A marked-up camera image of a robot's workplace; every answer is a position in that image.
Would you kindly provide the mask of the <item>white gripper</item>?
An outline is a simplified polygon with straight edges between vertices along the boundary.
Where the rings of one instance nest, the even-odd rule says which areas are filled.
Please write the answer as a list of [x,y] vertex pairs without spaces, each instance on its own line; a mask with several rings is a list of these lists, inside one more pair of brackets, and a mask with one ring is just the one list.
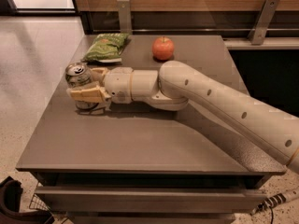
[[131,67],[117,67],[110,71],[105,67],[95,67],[91,69],[92,78],[104,81],[105,87],[94,83],[90,87],[68,88],[66,92],[75,101],[100,104],[111,99],[116,104],[130,104],[132,72]]

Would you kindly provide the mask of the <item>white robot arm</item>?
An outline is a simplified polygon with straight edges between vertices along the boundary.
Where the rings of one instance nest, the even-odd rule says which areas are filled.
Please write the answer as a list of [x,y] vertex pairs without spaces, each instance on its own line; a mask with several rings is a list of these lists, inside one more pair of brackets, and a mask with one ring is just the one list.
[[81,109],[93,105],[143,102],[179,111],[193,101],[247,137],[270,156],[299,172],[299,118],[234,90],[178,61],[158,70],[132,67],[65,68],[67,93]]

